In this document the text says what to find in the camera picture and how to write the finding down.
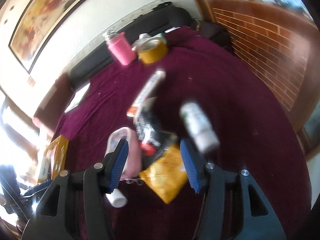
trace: maroon carpet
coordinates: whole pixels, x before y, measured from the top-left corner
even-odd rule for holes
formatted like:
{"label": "maroon carpet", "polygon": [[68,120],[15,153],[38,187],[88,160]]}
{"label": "maroon carpet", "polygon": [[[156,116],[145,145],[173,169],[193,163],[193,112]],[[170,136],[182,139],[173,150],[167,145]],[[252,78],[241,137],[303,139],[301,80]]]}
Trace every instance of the maroon carpet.
{"label": "maroon carpet", "polygon": [[[132,127],[126,111],[153,71],[162,67],[154,113],[167,131],[185,136],[181,103],[196,99],[210,118],[221,147],[214,157],[222,169],[246,168],[269,199],[287,236],[308,215],[311,187],[307,165],[295,133],[280,104],[265,84],[237,57],[183,27],[167,34],[169,54],[144,67],[127,69],[114,62],[91,80],[79,107],[63,115],[55,136],[70,142],[66,168],[83,171],[103,159],[109,135]],[[202,197],[187,184],[166,205],[147,186],[121,182],[128,198],[124,208],[109,208],[117,240],[191,239]]]}

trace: metal bolt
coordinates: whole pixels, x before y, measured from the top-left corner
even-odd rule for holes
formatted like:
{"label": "metal bolt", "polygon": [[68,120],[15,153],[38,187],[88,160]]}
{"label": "metal bolt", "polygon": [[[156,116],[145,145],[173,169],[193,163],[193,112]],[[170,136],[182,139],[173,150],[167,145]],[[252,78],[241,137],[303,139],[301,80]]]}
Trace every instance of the metal bolt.
{"label": "metal bolt", "polygon": [[103,167],[103,164],[102,163],[96,163],[93,167],[98,170],[98,169],[101,169]]}
{"label": "metal bolt", "polygon": [[241,175],[243,176],[249,176],[249,171],[248,170],[241,170]]}
{"label": "metal bolt", "polygon": [[66,171],[66,170],[63,170],[63,171],[60,172],[60,176],[61,177],[65,177],[67,175],[68,175],[68,171]]}
{"label": "metal bolt", "polygon": [[205,166],[206,166],[209,170],[214,169],[214,164],[213,164],[213,163],[207,163]]}

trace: painting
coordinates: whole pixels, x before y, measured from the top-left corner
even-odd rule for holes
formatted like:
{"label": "painting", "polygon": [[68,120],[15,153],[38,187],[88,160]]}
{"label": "painting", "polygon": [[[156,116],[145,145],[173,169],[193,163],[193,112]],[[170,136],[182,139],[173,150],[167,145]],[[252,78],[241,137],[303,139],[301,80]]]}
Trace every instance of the painting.
{"label": "painting", "polygon": [[9,47],[30,73],[42,49],[84,0],[31,0],[13,32]]}

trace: yellow chip bag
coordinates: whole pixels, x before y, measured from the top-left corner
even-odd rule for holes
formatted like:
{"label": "yellow chip bag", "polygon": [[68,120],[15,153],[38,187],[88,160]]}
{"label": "yellow chip bag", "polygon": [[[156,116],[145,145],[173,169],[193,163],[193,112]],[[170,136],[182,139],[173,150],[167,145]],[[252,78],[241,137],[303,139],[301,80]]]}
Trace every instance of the yellow chip bag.
{"label": "yellow chip bag", "polygon": [[171,145],[139,176],[164,203],[169,204],[188,180],[179,147]]}
{"label": "yellow chip bag", "polygon": [[38,183],[44,183],[48,178],[49,166],[51,165],[51,179],[55,179],[64,169],[69,140],[60,135],[46,147],[36,170]]}

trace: white bottle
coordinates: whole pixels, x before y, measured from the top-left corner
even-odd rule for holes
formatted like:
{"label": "white bottle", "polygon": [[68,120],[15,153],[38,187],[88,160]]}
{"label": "white bottle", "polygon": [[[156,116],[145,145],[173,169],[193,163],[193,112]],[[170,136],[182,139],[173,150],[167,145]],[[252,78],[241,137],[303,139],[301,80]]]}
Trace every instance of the white bottle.
{"label": "white bottle", "polygon": [[117,188],[115,188],[111,194],[106,194],[106,197],[111,206],[116,208],[124,207],[128,201],[127,198]]}
{"label": "white bottle", "polygon": [[220,141],[198,103],[188,102],[180,108],[180,116],[200,153],[216,149]]}

